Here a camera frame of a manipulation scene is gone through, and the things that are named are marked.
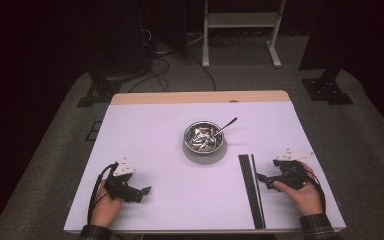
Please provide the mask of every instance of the person's right hand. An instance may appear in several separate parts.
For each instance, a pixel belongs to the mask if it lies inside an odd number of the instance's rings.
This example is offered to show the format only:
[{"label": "person's right hand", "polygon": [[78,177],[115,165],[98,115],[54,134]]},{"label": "person's right hand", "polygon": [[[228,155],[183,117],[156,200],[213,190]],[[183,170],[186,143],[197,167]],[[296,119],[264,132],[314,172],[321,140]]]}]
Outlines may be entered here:
[{"label": "person's right hand", "polygon": [[[308,167],[305,163],[300,162],[301,165],[310,173],[307,173],[307,175],[314,179],[313,169]],[[313,184],[310,182],[307,182],[307,184],[299,189],[295,190],[293,188],[290,188],[286,184],[275,181],[273,182],[273,185],[279,189],[280,191],[284,192],[286,195],[288,195],[294,202],[299,211],[301,212],[301,215],[308,216],[313,214],[321,214],[323,213],[322,203],[320,201],[319,193],[314,187]]]}]

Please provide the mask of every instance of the cable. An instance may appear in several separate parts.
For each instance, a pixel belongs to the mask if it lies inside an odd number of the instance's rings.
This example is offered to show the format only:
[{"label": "cable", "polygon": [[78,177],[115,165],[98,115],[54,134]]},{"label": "cable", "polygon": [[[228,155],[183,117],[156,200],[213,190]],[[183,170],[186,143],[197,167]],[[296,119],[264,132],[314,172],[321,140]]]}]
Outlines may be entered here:
[{"label": "cable", "polygon": [[165,62],[165,63],[167,64],[167,68],[166,68],[162,73],[160,73],[160,74],[155,74],[155,73],[153,73],[152,71],[150,71],[152,74],[154,74],[154,76],[145,78],[145,79],[143,79],[142,81],[136,83],[136,84],[130,89],[129,93],[133,92],[133,89],[135,89],[135,88],[136,88],[137,86],[139,86],[140,84],[142,84],[142,83],[144,83],[144,82],[146,82],[146,81],[148,81],[148,80],[151,80],[151,79],[153,79],[153,78],[159,77],[159,76],[163,75],[164,73],[166,73],[166,72],[170,69],[170,63],[169,63],[167,60],[162,59],[162,58],[158,58],[158,60],[161,60],[161,61]]},{"label": "cable", "polygon": [[89,201],[89,209],[88,209],[88,213],[87,213],[87,224],[90,224],[90,220],[92,219],[92,212],[93,212],[93,209],[95,208],[95,204],[100,200],[98,200],[96,203],[95,203],[95,198],[96,198],[96,193],[98,192],[98,188],[99,188],[99,185],[101,185],[101,181],[102,181],[102,178],[105,174],[105,172],[109,169],[109,168],[112,168],[114,166],[117,166],[117,164],[111,164],[109,166],[107,166],[101,174],[99,174],[98,178],[96,179],[96,183],[95,183],[95,186],[93,187],[93,191],[92,191],[92,196],[90,197],[90,201]]},{"label": "cable", "polygon": [[167,88],[166,87],[164,87],[163,86],[163,83],[161,82],[161,80],[163,79],[163,78],[160,78],[160,76],[159,75],[157,75],[157,74],[155,74],[152,70],[150,70],[150,72],[157,78],[157,80],[158,80],[158,83],[160,84],[160,86],[161,86],[161,89],[163,90],[163,92],[167,92]]},{"label": "cable", "polygon": [[[239,44],[241,43],[241,38],[239,35],[235,36],[237,38],[237,41],[234,41],[228,37],[220,37],[220,36],[214,36],[212,38],[210,38],[210,42],[208,43],[208,45],[210,47],[215,47],[215,48],[228,48],[228,47],[231,47],[231,46],[234,46],[236,44]],[[212,43],[211,41],[213,41],[214,39],[217,39],[219,38],[220,41],[219,43]]]},{"label": "cable", "polygon": [[99,201],[101,201],[105,196],[107,196],[108,195],[108,192],[107,193],[105,193],[102,197],[100,197],[98,200],[96,200],[96,202],[95,202],[95,206],[96,206],[96,204],[99,202]]},{"label": "cable", "polygon": [[204,71],[208,74],[208,76],[210,77],[211,81],[213,82],[213,90],[214,90],[214,91],[217,91],[217,88],[216,88],[216,82],[214,81],[213,76],[211,76],[211,74],[208,72],[208,70],[202,66],[202,63],[198,60],[197,57],[195,57],[195,56],[194,56],[192,53],[190,53],[190,52],[187,52],[187,53],[188,53],[189,55],[191,55],[191,56],[195,59],[195,61],[199,64],[199,66],[201,66],[201,68],[204,69]]},{"label": "cable", "polygon": [[186,44],[186,47],[192,46],[193,44],[195,44],[195,43],[201,41],[201,39],[204,38],[204,34],[203,34],[203,33],[200,33],[200,34],[201,34],[201,36],[200,36],[199,38],[197,38],[197,39],[195,39],[195,40],[192,40],[192,41],[188,42],[188,43]]},{"label": "cable", "polygon": [[148,73],[148,71],[143,71],[143,72],[138,73],[138,74],[133,74],[132,77],[125,77],[125,78],[122,78],[122,79],[111,80],[111,81],[108,80],[108,81],[110,83],[113,83],[113,84],[124,83],[126,81],[131,81],[131,80],[135,80],[135,79],[138,79],[140,77],[143,77],[143,76],[145,76]]},{"label": "cable", "polygon": [[167,85],[165,86],[165,91],[170,92],[170,90],[168,89],[168,86],[170,86],[170,81],[162,77],[160,77],[160,79],[164,80],[167,83]]},{"label": "cable", "polygon": [[288,168],[288,170],[305,177],[307,179],[307,181],[309,181],[311,184],[313,184],[313,186],[316,188],[317,192],[319,192],[320,202],[322,204],[323,212],[326,213],[326,197],[324,195],[322,186],[320,185],[320,181],[316,177],[316,175],[314,173],[308,171],[308,170],[305,170],[307,173],[310,173],[311,175],[313,175],[313,177],[317,180],[317,182],[314,179],[312,179],[310,176],[308,176],[307,174],[304,175],[295,169]]},{"label": "cable", "polygon": [[146,43],[143,43],[145,46],[148,46],[149,41],[151,41],[152,34],[148,29],[141,29],[142,32],[147,32],[149,34],[148,41]]}]

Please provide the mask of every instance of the utensil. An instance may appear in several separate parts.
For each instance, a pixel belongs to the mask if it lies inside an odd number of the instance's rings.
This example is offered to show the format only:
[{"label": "utensil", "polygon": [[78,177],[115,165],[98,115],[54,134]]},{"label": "utensil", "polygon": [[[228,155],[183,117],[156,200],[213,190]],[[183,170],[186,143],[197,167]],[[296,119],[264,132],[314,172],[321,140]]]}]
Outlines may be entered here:
[{"label": "utensil", "polygon": [[226,124],[226,126],[222,127],[222,128],[220,129],[220,131],[218,131],[218,132],[217,132],[216,134],[214,134],[214,136],[212,136],[212,137],[215,137],[215,136],[219,135],[219,134],[220,134],[220,133],[227,127],[227,126],[229,126],[230,124],[236,122],[236,120],[238,120],[237,117],[234,118],[232,121],[230,121],[228,124]]},{"label": "utensil", "polygon": [[220,130],[219,130],[216,134],[214,134],[213,136],[208,137],[207,140],[205,140],[205,142],[204,142],[204,143],[201,145],[201,147],[198,149],[198,152],[201,151],[203,148],[205,148],[205,147],[208,145],[208,142],[209,142],[210,140],[213,141],[213,139],[214,139],[217,135],[219,135],[221,132],[223,132],[223,130],[224,130],[227,126],[229,126],[230,124],[236,122],[236,120],[238,120],[237,117],[235,117],[234,119],[232,119],[232,121],[230,121],[228,124],[226,124],[226,126],[220,128]]}]

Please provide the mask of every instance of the person's left hand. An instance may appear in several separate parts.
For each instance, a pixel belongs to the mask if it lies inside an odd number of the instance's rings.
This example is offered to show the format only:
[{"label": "person's left hand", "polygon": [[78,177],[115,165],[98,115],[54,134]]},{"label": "person's left hand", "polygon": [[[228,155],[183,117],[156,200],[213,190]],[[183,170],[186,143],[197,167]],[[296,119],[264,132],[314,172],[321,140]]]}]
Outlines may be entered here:
[{"label": "person's left hand", "polygon": [[90,225],[108,228],[118,216],[123,200],[120,198],[111,199],[107,190],[104,188],[104,184],[105,180],[102,180],[101,186],[96,194],[95,202],[100,200],[95,204]]}]

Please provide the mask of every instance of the hand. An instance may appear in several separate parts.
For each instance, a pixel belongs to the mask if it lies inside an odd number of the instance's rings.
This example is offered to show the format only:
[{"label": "hand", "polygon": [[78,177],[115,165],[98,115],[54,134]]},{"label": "hand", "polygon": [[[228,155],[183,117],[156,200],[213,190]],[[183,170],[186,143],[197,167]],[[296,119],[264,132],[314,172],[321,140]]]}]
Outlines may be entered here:
[{"label": "hand", "polygon": [[118,216],[123,200],[120,198],[111,199],[107,190],[104,188],[104,184],[105,180],[102,180],[101,186],[96,194],[95,207],[92,212],[90,224],[108,228]]},{"label": "hand", "polygon": [[[313,173],[313,169],[308,167],[303,162],[300,162],[300,163],[305,170],[310,172],[310,173],[307,173],[307,175],[314,179],[314,175],[311,174]],[[286,184],[279,181],[273,182],[273,185],[277,189],[279,189],[280,191],[288,195],[295,202],[295,205],[301,212],[301,215],[308,216],[308,215],[323,213],[323,208],[322,208],[322,203],[320,201],[319,193],[316,187],[314,187],[314,185],[311,184],[310,182],[307,182],[307,184],[299,190],[290,188]]]}]

